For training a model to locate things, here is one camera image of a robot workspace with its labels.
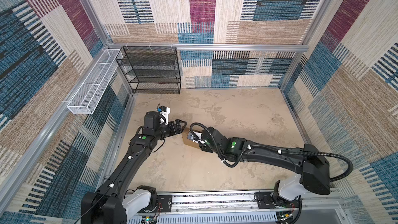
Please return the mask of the brown cardboard box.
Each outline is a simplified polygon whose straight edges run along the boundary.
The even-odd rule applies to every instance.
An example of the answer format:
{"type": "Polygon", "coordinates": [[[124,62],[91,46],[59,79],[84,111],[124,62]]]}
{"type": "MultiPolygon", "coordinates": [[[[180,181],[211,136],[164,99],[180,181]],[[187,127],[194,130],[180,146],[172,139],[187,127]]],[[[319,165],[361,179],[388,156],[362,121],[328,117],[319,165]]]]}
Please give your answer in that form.
{"type": "Polygon", "coordinates": [[[184,128],[184,131],[181,134],[183,144],[192,148],[200,149],[199,145],[197,142],[194,142],[193,140],[189,139],[192,135],[190,134],[190,130],[188,127],[184,128]]]}

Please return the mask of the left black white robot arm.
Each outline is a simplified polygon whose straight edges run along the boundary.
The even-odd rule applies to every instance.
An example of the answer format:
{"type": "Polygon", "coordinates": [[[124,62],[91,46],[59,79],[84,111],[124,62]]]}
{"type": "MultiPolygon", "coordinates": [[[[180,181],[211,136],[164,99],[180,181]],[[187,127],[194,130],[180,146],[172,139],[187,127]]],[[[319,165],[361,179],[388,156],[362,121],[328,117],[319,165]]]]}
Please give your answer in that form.
{"type": "Polygon", "coordinates": [[[126,224],[142,209],[153,210],[157,193],[153,187],[138,187],[125,194],[141,165],[153,153],[159,140],[181,134],[187,122],[167,120],[160,112],[147,112],[144,124],[130,140],[129,147],[111,176],[95,192],[88,192],[81,201],[81,224],[126,224]]]}

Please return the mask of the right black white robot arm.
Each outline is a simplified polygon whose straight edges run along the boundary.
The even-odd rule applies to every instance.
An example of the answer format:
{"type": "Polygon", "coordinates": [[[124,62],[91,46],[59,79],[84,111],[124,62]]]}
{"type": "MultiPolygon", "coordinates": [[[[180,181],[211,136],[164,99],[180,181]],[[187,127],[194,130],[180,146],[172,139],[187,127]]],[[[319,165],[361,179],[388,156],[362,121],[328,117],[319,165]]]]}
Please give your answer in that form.
{"type": "Polygon", "coordinates": [[[229,168],[237,167],[240,162],[256,162],[294,172],[291,178],[275,183],[270,197],[274,205],[293,202],[308,192],[327,196],[331,192],[332,182],[346,178],[353,171],[350,159],[335,153],[320,152],[310,144],[305,144],[303,148],[264,145],[243,138],[227,138],[212,127],[207,128],[200,123],[197,125],[202,131],[190,128],[193,141],[199,144],[202,151],[214,152],[229,168]],[[344,161],[347,169],[340,175],[331,177],[328,158],[344,161]]]}

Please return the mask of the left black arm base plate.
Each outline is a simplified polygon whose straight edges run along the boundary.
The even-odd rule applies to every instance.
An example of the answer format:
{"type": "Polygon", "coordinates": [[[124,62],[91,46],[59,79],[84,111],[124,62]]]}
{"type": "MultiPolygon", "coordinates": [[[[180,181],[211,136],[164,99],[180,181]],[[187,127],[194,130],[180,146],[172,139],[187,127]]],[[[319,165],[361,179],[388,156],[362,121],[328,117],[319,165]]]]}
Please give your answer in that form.
{"type": "Polygon", "coordinates": [[[172,211],[173,196],[157,195],[154,205],[144,209],[145,213],[170,213],[172,211]]]}

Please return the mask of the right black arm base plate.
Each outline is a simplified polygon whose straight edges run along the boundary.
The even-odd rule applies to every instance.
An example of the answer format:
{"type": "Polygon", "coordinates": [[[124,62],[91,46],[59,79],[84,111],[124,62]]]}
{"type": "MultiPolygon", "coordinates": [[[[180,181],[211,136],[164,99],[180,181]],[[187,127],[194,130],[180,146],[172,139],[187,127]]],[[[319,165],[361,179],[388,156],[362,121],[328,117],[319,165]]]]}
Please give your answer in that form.
{"type": "Polygon", "coordinates": [[[254,200],[256,201],[259,209],[296,209],[300,207],[299,198],[296,197],[293,201],[288,201],[283,198],[277,198],[274,200],[273,192],[270,191],[259,191],[254,194],[254,200]]]}

